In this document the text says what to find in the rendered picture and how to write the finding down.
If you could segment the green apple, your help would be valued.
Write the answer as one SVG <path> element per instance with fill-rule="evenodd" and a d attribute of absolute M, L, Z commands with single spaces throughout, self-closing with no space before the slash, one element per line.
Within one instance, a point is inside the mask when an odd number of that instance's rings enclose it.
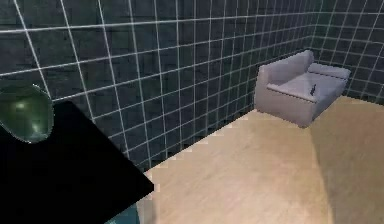
<path fill-rule="evenodd" d="M 46 140 L 54 126 L 53 102 L 38 85 L 0 89 L 0 126 L 19 141 Z"/>

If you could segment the grey sofa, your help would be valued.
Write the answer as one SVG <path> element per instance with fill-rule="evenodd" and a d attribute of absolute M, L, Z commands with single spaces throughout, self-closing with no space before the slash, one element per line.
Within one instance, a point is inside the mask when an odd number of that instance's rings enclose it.
<path fill-rule="evenodd" d="M 342 95 L 350 74 L 349 69 L 315 63 L 313 52 L 305 50 L 259 67 L 254 107 L 306 128 Z"/>

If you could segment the black table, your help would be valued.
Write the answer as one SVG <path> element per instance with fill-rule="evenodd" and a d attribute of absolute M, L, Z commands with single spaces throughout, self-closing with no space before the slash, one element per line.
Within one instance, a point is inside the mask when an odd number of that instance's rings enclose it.
<path fill-rule="evenodd" d="M 36 144 L 0 128 L 0 224 L 104 224 L 154 190 L 75 104 L 54 112 Z"/>

